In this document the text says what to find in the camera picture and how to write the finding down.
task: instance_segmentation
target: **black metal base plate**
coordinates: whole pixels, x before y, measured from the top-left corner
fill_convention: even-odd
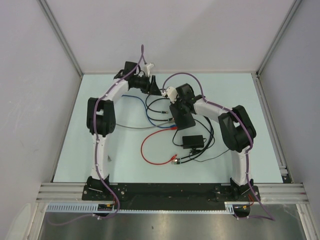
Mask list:
[[[122,210],[214,211],[225,210],[224,202],[249,202],[248,190],[235,197],[234,187],[220,183],[118,183],[108,186],[120,200]],[[253,186],[257,196],[259,190]],[[96,179],[88,178],[82,200],[113,201],[113,196]]]

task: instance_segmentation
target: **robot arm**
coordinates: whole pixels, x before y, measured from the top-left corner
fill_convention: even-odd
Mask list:
[[[91,177],[95,180],[100,179],[97,169],[99,170],[102,179],[106,179],[109,175],[110,168],[107,166],[109,162],[108,143],[110,135],[116,127],[114,104],[130,88],[140,89],[141,92],[145,94],[161,96],[161,92],[157,86],[156,77],[154,75],[139,76],[139,74],[134,74],[134,72],[128,75],[128,73],[130,73],[136,66],[137,63],[127,61],[124,65],[124,69],[114,77],[115,80],[112,85],[114,87],[109,89],[109,91],[107,91],[108,94],[103,96],[103,98],[100,98],[95,117],[98,136],[94,130],[94,113],[98,98],[91,97],[88,100],[86,126],[90,130],[93,139],[94,151]]]
[[[187,129],[196,124],[192,114],[202,115],[219,123],[223,142],[231,150],[231,184],[238,187],[246,185],[246,150],[249,149],[250,142],[242,127],[234,125],[234,122],[237,122],[235,117],[218,106],[208,104],[201,95],[195,96],[189,84],[183,84],[177,88],[170,86],[162,95],[171,100],[170,111],[178,130]],[[251,138],[255,138],[257,133],[245,108],[238,105],[232,111],[242,121]]]
[[[109,144],[110,135],[114,131],[116,126],[114,104],[128,90],[129,83],[126,80],[122,80],[112,89],[112,91],[110,91],[108,95],[105,95],[104,98],[99,102],[98,111],[103,110],[103,114],[96,115],[98,138],[97,135],[94,133],[93,119],[90,118],[90,116],[93,116],[94,107],[98,98],[90,98],[88,101],[87,125],[92,134],[94,149],[91,170],[91,176],[93,179],[99,179],[98,173],[96,171],[96,164],[98,164],[98,169],[103,179],[106,179],[110,173],[110,168],[107,166],[109,162],[107,146]]]
[[[219,116],[221,114],[227,114],[227,111],[222,110],[221,108],[207,104],[202,98],[197,100],[193,105],[194,112],[198,115],[205,116],[217,123],[219,123]],[[238,185],[242,186],[247,183],[246,180],[246,150],[249,148],[247,146],[241,152],[231,151],[232,158],[232,176],[231,179]]]

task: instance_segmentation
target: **blue cable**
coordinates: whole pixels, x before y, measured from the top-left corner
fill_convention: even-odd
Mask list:
[[[171,125],[171,126],[157,126],[156,124],[154,124],[154,123],[150,120],[150,117],[149,117],[148,111],[147,111],[147,106],[146,106],[145,102],[144,102],[140,97],[138,97],[138,96],[132,96],[132,95],[125,95],[125,94],[122,95],[122,97],[131,97],[131,98],[139,99],[139,100],[142,102],[143,106],[144,106],[146,118],[148,119],[148,121],[149,121],[153,126],[158,127],[158,128],[160,128],[160,129],[170,129],[170,128],[173,128],[173,127],[176,127],[176,126],[177,126],[177,125],[175,125],[175,124],[174,124],[174,125]]]

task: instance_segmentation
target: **light blue table surface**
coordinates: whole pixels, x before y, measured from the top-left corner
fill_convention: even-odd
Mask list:
[[[156,74],[159,88],[170,74]],[[282,183],[276,155],[272,146],[267,125],[259,103],[251,74],[249,73],[201,73],[195,74],[200,80],[204,94],[212,102],[225,107],[243,105],[256,129],[253,149],[250,153],[251,173],[255,183]],[[87,101],[90,97],[100,97],[113,82],[114,74],[84,75],[67,130],[62,152],[57,165],[54,182],[86,182],[90,176],[93,158],[93,141],[86,127]],[[166,87],[190,84],[196,95],[200,94],[197,82],[187,75],[177,75],[169,80]],[[147,95],[138,89],[130,89],[128,95],[145,99]],[[158,97],[151,96],[149,103]],[[169,110],[169,101],[161,100],[152,105],[153,109]],[[121,97],[115,104],[116,122],[132,127],[148,127],[143,104],[135,98]],[[150,111],[150,116],[165,118],[170,114]],[[199,115],[198,119],[208,123]],[[198,160],[215,157],[227,147],[223,143],[219,124],[212,122],[215,144]],[[109,156],[111,158],[110,181],[114,183],[228,183],[232,173],[231,154],[208,160],[204,163],[191,161],[181,165],[151,165],[140,154],[142,141],[159,128],[146,130],[127,129],[117,126],[111,135]],[[155,163],[168,161],[174,154],[183,157],[188,149],[174,146],[172,137],[175,131],[169,130],[150,137],[144,145],[145,157]],[[195,127],[179,131],[175,142],[181,143],[182,136],[209,133],[197,124]]]

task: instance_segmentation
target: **black power supply box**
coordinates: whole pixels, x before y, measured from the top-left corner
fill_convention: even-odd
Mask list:
[[[204,137],[202,135],[192,135],[182,137],[183,149],[197,149],[205,146]]]

